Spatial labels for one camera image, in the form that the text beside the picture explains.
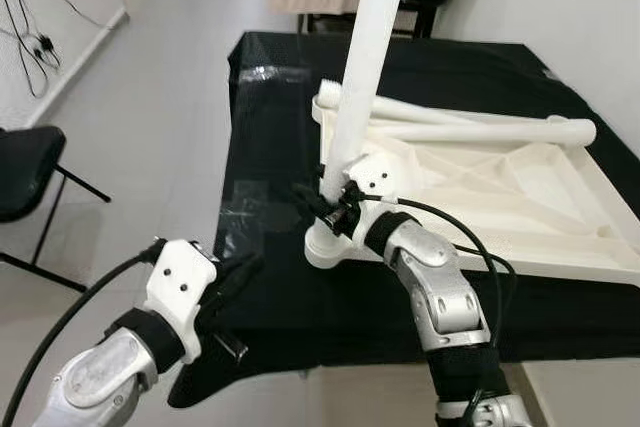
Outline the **white plastic children table top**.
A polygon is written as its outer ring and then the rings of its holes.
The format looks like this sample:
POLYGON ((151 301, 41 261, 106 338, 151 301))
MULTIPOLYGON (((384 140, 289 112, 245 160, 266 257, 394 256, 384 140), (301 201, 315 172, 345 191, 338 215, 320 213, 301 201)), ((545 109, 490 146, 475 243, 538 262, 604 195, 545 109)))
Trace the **white plastic children table top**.
MULTIPOLYGON (((444 111, 477 124, 591 121, 581 113, 444 111)), ((361 154, 388 153, 402 162, 403 184, 387 200, 390 211, 411 213, 426 229, 460 245, 467 243, 467 232, 475 232, 484 247, 524 275, 631 286, 639 282, 639 221, 590 154, 605 143, 598 122, 591 121, 594 142, 581 147, 404 142, 372 130, 372 125, 389 122, 403 121, 367 122, 361 154)))

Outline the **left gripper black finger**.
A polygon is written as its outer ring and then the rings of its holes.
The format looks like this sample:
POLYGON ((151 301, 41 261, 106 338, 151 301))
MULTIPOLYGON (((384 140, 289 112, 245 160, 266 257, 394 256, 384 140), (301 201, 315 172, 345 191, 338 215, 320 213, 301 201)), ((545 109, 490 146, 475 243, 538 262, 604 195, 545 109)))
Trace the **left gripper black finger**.
POLYGON ((234 298, 246 289, 264 267, 260 253, 237 255, 227 259, 215 259, 215 279, 205 289, 206 298, 234 298))

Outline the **white plastic table leg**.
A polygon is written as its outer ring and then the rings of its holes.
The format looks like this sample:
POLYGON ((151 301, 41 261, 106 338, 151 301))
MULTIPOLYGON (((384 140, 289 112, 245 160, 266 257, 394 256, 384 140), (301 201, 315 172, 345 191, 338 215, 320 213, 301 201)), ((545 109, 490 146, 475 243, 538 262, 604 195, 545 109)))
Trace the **white plastic table leg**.
MULTIPOLYGON (((314 97, 316 106, 323 110, 337 111, 342 84, 338 81, 323 80, 314 97)), ((415 124, 440 124, 440 125, 474 125, 477 121, 466 119, 451 111, 436 110, 411 104, 396 99, 375 95, 370 110, 371 119, 394 120, 403 122, 415 122, 415 124)))
POLYGON ((358 0, 346 67, 340 81, 337 119, 320 181, 320 193, 326 202, 338 202, 340 191, 347 183, 346 170, 362 152, 399 1, 358 0))
POLYGON ((596 138, 594 122, 585 119, 508 122, 508 124, 417 124, 383 122, 372 130, 404 142, 534 142, 590 145, 596 138))

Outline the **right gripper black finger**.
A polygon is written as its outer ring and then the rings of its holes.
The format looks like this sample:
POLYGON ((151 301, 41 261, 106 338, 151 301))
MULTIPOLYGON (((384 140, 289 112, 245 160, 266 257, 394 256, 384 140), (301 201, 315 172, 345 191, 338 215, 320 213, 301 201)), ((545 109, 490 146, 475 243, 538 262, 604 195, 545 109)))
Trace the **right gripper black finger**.
POLYGON ((315 186, 305 183, 292 184, 292 200, 297 204, 301 211, 307 213, 311 217, 320 220, 323 223, 330 223, 330 216, 335 212, 333 203, 326 200, 315 186))

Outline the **black folding chair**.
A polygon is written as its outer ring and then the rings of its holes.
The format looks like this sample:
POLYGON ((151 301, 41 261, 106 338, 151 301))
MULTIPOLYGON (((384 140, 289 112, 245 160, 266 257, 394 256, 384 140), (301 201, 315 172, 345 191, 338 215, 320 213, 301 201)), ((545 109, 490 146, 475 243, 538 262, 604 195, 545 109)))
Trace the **black folding chair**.
POLYGON ((69 181, 81 186, 101 202, 111 203, 113 199, 105 191, 97 189, 82 177, 60 165, 61 156, 67 147, 67 135, 58 126, 38 125, 24 129, 3 129, 0 127, 0 223, 13 223, 32 215, 44 203, 56 174, 61 181, 56 186, 52 206, 47 213, 35 252, 28 261, 0 250, 0 262, 10 264, 19 270, 32 273, 41 279, 68 287, 74 293, 86 293, 82 282, 67 279, 59 273, 38 266, 38 259, 49 239, 50 227, 55 220, 61 198, 69 181))

